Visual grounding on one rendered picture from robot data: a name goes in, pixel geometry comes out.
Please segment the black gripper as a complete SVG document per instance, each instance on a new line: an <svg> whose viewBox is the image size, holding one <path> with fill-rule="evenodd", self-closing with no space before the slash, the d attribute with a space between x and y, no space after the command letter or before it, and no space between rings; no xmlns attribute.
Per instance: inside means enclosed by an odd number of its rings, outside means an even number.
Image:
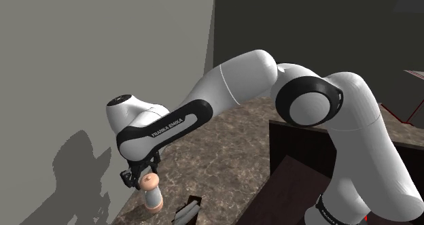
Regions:
<svg viewBox="0 0 424 225"><path fill-rule="evenodd" d="M149 167L153 173L157 173L160 162L161 157L159 151L140 161L128 160L129 169L122 171L120 173L120 177L128 188L136 188L137 190L140 190L141 187L139 185L139 178L141 172Z"/></svg>

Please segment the peach and white pepper mill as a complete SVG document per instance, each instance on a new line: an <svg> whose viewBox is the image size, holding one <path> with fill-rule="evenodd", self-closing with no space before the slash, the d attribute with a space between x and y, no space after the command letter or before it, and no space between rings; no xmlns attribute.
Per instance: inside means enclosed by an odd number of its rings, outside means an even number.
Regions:
<svg viewBox="0 0 424 225"><path fill-rule="evenodd" d="M163 197L159 189L159 177L155 173L145 174L139 185L145 193L145 208L149 213L158 213L163 206Z"/></svg>

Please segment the black box with grey pieces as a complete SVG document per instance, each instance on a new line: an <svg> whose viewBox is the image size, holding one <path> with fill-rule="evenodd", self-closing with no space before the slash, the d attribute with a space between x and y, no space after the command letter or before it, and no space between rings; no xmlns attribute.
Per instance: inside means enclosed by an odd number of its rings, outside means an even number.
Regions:
<svg viewBox="0 0 424 225"><path fill-rule="evenodd" d="M172 225L196 225L198 213L201 210L202 198L199 196L189 195L188 201L184 206L180 207L176 212Z"/></svg>

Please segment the dark brown robot stand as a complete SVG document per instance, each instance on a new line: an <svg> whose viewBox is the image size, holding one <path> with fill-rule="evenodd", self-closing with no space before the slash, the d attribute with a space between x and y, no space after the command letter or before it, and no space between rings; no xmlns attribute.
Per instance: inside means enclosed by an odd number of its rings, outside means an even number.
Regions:
<svg viewBox="0 0 424 225"><path fill-rule="evenodd" d="M327 188L336 150L322 128L269 122L270 177L234 225L297 225Z"/></svg>

